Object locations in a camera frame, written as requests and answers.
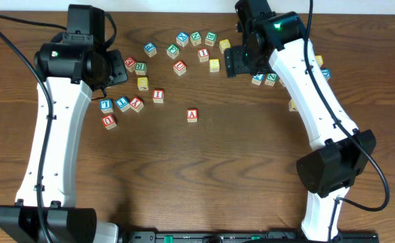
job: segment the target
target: wood grain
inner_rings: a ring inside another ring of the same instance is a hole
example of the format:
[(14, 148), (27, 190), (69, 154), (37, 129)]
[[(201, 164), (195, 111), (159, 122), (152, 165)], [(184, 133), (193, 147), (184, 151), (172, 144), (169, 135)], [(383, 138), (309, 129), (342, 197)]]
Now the wood grain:
[[(66, 24), (66, 13), (13, 12), (13, 16)], [(180, 48), (187, 72), (179, 77), (165, 49), (177, 33), (218, 33), (241, 42), (234, 14), (112, 13), (118, 35), (113, 48), (124, 58), (148, 63), (151, 90), (165, 90), (165, 103), (139, 92), (136, 75), (108, 90), (109, 97), (142, 97), (140, 113), (115, 110), (118, 127), (101, 124), (97, 102), (88, 108), (80, 140), (78, 207), (92, 207), (103, 221), (160, 231), (268, 230), (298, 227), (307, 192), (295, 169), (310, 152), (299, 114), (288, 111), (286, 89), (255, 86), (248, 75), (227, 79), (218, 46), (220, 73), (209, 73), (197, 49)], [(0, 29), (32, 59), (56, 30), (0, 20)], [(375, 230), (395, 242), (395, 16), (316, 15), (312, 40), (331, 69), (330, 85), (346, 112), (377, 138), (374, 157), (392, 190), (389, 207), (367, 213), (342, 208), (341, 230)], [(147, 57), (153, 41), (158, 54)], [(36, 119), (36, 81), (0, 40), (0, 205), (11, 205), (30, 154)], [(186, 109), (197, 108), (189, 124)], [(381, 182), (368, 165), (348, 198), (378, 206)], [(11, 242), (0, 230), (0, 242)]]

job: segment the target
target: cube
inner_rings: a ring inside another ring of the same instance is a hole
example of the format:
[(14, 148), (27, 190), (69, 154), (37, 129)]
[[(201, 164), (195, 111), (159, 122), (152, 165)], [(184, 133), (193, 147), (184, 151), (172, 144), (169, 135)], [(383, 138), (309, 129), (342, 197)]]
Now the cube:
[(286, 85), (284, 84), (283, 80), (280, 79), (280, 84), (285, 88)]
[(167, 48), (167, 55), (172, 59), (175, 59), (179, 55), (179, 47), (177, 47), (175, 44), (171, 44)]
[(154, 103), (164, 103), (164, 90), (154, 90), (152, 99)]
[(146, 44), (143, 49), (149, 57), (153, 57), (155, 54), (157, 54), (157, 48), (152, 42)]
[(100, 101), (100, 108), (104, 114), (113, 112), (113, 105), (111, 104), (111, 100), (109, 99)]
[(148, 71), (148, 66), (145, 63), (137, 63), (136, 64), (136, 74), (137, 75), (146, 75)]
[(130, 108), (130, 104), (125, 97), (121, 97), (116, 101), (117, 107), (121, 109), (122, 112), (128, 110)]
[(107, 128), (108, 130), (116, 127), (116, 122), (115, 122), (115, 119), (113, 118), (112, 115), (103, 117), (103, 119), (101, 119), (101, 121), (103, 122), (104, 127)]
[(273, 86), (275, 82), (277, 82), (278, 75), (277, 74), (267, 74), (265, 84), (269, 86)]
[(221, 41), (219, 42), (219, 50), (220, 50), (221, 53), (223, 53), (223, 54), (224, 54), (224, 51), (225, 51), (227, 48), (230, 48), (230, 47), (232, 47), (232, 46), (230, 45), (230, 41), (229, 41), (228, 39), (226, 39), (226, 40), (221, 40)]
[(251, 82), (256, 85), (260, 85), (265, 78), (265, 74), (257, 74), (256, 76), (253, 76), (253, 79)]
[(124, 61), (124, 64), (125, 64), (125, 68), (129, 72), (134, 72), (134, 70), (136, 69), (136, 60), (134, 60), (132, 57), (127, 58)]
[(316, 56), (316, 62), (317, 64), (319, 64), (319, 67), (321, 67), (323, 65), (323, 58), (320, 55)]
[(209, 61), (209, 51), (208, 49), (200, 49), (197, 51), (197, 53), (199, 54), (199, 60), (200, 62), (204, 62), (204, 61)]
[(137, 87), (141, 91), (148, 90), (149, 89), (148, 77), (139, 77), (139, 78), (137, 78)]
[(177, 73), (177, 75), (181, 76), (186, 72), (186, 65), (182, 61), (179, 61), (175, 63), (175, 65), (173, 65), (173, 70), (175, 70), (175, 73)]
[(196, 109), (186, 110), (186, 119), (188, 120), (188, 122), (197, 122), (197, 110)]
[(210, 59), (209, 60), (209, 71), (210, 72), (219, 72), (219, 60), (218, 59)]
[(289, 111), (298, 111), (298, 108), (296, 108), (296, 105), (294, 104), (292, 99), (290, 99), (289, 101)]
[(179, 35), (177, 35), (176, 37), (176, 42), (181, 46), (181, 47), (185, 47), (188, 44), (189, 41), (189, 37), (185, 32), (181, 32), (179, 33)]
[(143, 101), (141, 101), (139, 98), (135, 97), (134, 99), (131, 100), (130, 102), (131, 109), (135, 110), (135, 112), (139, 112), (141, 109), (143, 109)]
[(329, 69), (322, 69), (321, 73), (323, 74), (323, 77), (325, 77), (326, 81), (331, 78), (331, 71)]
[(199, 32), (194, 32), (191, 34), (191, 43), (193, 46), (202, 44), (202, 36)]
[(213, 47), (215, 45), (215, 41), (217, 40), (217, 34), (208, 32), (205, 38), (205, 44)]

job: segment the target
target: wooden table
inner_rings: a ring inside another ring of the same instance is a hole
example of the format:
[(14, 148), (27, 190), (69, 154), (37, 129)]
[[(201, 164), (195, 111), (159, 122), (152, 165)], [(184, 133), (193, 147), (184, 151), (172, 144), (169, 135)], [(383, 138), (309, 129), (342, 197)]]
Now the wooden table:
[[(66, 25), (66, 13), (14, 12), (13, 16)], [(218, 33), (241, 43), (236, 14), (112, 13), (118, 34), (113, 48), (124, 58), (148, 63), (151, 90), (163, 88), (165, 103), (140, 92), (136, 74), (108, 90), (109, 97), (136, 95), (140, 113), (115, 108), (118, 127), (101, 124), (99, 102), (89, 105), (77, 162), (78, 207), (92, 207), (102, 221), (159, 231), (268, 230), (298, 227), (307, 191), (296, 160), (311, 152), (298, 113), (288, 111), (280, 84), (255, 86), (249, 75), (227, 79), (223, 55), (219, 73), (200, 63), (198, 46), (180, 49), (187, 72), (178, 76), (166, 54), (179, 31)], [(29, 59), (57, 32), (0, 20), (0, 29)], [(107, 35), (111, 34), (108, 26)], [(344, 205), (342, 230), (376, 230), (381, 242), (395, 242), (395, 16), (315, 15), (315, 52), (330, 68), (329, 81), (360, 129), (377, 138), (374, 157), (391, 187), (389, 207), (367, 213)], [(153, 41), (149, 58), (143, 45)], [(0, 40), (0, 205), (12, 205), (24, 177), (36, 121), (36, 80)], [(199, 121), (186, 121), (187, 108)], [(381, 182), (368, 164), (348, 198), (378, 206)], [(10, 238), (0, 230), (0, 242)]]

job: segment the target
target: white background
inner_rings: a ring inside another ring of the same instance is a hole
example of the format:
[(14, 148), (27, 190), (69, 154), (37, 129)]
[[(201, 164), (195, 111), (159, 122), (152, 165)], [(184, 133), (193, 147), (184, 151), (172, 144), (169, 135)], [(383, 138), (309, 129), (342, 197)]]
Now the white background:
[[(105, 11), (234, 13), (237, 0), (0, 0), (0, 10), (66, 11), (70, 3)], [(308, 12), (309, 0), (268, 0), (273, 11)], [(315, 13), (395, 14), (395, 0), (315, 0)]]

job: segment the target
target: green component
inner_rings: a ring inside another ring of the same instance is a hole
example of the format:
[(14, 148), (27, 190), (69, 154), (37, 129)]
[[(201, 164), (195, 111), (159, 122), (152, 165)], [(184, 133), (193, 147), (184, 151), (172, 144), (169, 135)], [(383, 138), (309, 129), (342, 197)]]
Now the green component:
[(217, 39), (217, 34), (208, 32), (208, 34), (206, 35), (206, 39), (210, 41), (215, 41), (215, 39)]
[(192, 38), (194, 41), (196, 41), (196, 40), (198, 40), (198, 39), (201, 39), (202, 36), (201, 36), (198, 32), (194, 32), (194, 33), (191, 34), (191, 38)]
[(273, 27), (275, 27), (276, 30), (281, 31), (281, 23), (274, 23)]
[(167, 50), (171, 53), (171, 54), (175, 54), (177, 51), (179, 51), (179, 47), (177, 47), (175, 44), (171, 44), (169, 46), (169, 48), (167, 48)]
[(173, 236), (164, 236), (164, 243), (173, 243)]
[(266, 79), (271, 81), (277, 81), (278, 75), (277, 74), (268, 74)]
[(144, 70), (146, 68), (145, 63), (137, 63), (136, 64), (136, 70)]

